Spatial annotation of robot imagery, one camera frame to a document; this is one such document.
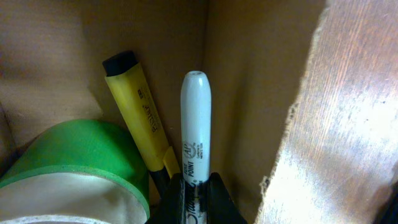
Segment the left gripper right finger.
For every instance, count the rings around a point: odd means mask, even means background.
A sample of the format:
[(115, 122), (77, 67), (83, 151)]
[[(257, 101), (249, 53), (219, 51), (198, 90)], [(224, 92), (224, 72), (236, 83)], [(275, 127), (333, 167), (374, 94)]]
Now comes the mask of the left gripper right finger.
[(204, 196), (200, 210), (206, 213), (206, 222), (209, 224), (247, 224), (237, 206), (231, 199), (228, 190), (219, 173), (210, 174), (203, 185)]

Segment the cream masking tape roll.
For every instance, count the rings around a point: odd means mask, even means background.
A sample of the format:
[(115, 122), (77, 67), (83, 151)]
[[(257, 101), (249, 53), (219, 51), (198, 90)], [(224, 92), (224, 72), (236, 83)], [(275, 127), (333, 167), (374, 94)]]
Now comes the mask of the cream masking tape roll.
[(42, 174), (1, 187), (1, 223), (145, 223), (138, 197), (102, 177)]

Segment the black and white marker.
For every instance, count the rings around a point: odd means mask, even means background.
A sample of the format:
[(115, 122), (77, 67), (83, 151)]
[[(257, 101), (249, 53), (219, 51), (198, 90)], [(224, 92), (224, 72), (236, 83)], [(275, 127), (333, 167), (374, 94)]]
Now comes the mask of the black and white marker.
[(211, 88), (201, 71), (188, 72), (180, 93), (185, 222), (206, 223), (210, 176)]

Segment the green tape roll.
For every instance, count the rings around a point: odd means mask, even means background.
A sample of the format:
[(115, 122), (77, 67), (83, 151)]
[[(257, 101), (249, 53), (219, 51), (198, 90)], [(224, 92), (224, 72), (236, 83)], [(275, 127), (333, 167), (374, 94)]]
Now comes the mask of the green tape roll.
[(1, 178), (1, 187), (42, 174), (88, 174), (124, 187), (149, 208), (149, 174), (129, 133), (116, 124), (76, 119), (52, 126), (32, 141)]

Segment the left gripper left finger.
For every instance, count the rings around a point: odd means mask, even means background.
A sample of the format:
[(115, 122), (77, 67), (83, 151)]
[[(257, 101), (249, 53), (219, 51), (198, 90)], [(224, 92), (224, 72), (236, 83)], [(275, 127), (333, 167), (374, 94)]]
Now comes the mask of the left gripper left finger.
[(185, 224), (185, 181), (174, 174), (157, 210), (146, 224)]

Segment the yellow highlighter marker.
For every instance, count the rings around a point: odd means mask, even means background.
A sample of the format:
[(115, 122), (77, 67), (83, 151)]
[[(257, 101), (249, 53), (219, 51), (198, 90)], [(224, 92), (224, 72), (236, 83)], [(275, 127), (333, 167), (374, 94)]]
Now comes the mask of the yellow highlighter marker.
[(131, 136), (163, 197), (174, 174), (180, 172), (167, 140), (142, 65), (131, 50), (102, 62), (105, 80)]

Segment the brown cardboard box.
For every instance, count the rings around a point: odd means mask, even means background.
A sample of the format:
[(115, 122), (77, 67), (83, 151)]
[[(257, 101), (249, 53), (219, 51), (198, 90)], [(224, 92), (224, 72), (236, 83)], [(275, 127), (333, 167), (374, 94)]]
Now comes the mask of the brown cardboard box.
[(1, 170), (47, 128), (123, 125), (102, 63), (141, 62), (182, 156), (212, 92), (211, 169), (249, 223), (379, 223), (397, 193), (396, 1), (2, 1)]

